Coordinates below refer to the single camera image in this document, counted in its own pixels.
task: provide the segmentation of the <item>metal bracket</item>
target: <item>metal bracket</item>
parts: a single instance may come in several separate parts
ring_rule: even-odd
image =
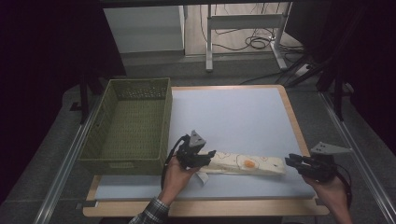
[[[352,152],[352,148],[337,147],[330,144],[319,142],[316,146],[310,149],[311,153],[333,155]]]

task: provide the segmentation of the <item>dark curtain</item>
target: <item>dark curtain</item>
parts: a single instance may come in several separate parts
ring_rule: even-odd
[[[96,2],[0,2],[0,171],[3,201],[80,76],[125,75]]]

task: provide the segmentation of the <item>human hand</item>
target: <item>human hand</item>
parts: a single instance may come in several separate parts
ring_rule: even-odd
[[[352,223],[347,208],[347,194],[343,182],[336,176],[332,181],[319,183],[318,181],[303,176],[305,183],[312,186],[318,197],[335,216],[337,223]]]
[[[190,178],[200,167],[194,167],[186,170],[181,167],[176,157],[173,157],[169,163],[163,181],[163,191],[161,191],[158,199],[165,204],[170,205],[176,196],[187,186]]]

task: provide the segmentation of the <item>green basket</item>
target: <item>green basket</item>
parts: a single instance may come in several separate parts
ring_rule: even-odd
[[[110,80],[78,161],[94,175],[160,175],[171,110],[169,78]]]

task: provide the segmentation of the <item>plaid sleeve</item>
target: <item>plaid sleeve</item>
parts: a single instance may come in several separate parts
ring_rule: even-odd
[[[153,198],[143,213],[134,217],[129,224],[160,224],[168,218],[169,206]]]

